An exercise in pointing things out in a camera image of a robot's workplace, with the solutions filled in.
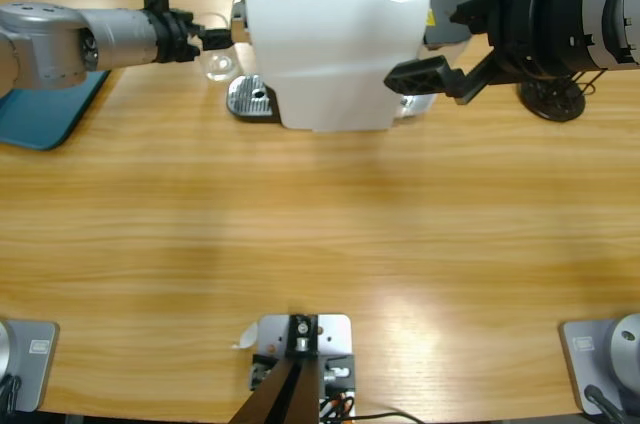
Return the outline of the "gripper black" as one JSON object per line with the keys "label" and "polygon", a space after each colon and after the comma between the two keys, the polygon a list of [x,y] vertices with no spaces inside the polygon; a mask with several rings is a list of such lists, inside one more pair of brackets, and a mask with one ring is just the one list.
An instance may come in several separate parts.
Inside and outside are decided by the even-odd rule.
{"label": "gripper black", "polygon": [[396,94],[445,93],[466,104],[488,85],[552,79],[543,7],[543,0],[462,0],[450,22],[486,35],[491,52],[468,74],[452,69],[442,55],[406,61],[387,74],[384,84]]}
{"label": "gripper black", "polygon": [[[189,43],[189,39],[197,37],[201,30],[201,26],[194,22],[192,12],[179,9],[148,11],[148,20],[156,36],[154,63],[192,62],[200,55],[200,49]],[[233,46],[229,29],[205,29],[202,39],[203,50],[223,50]]]}

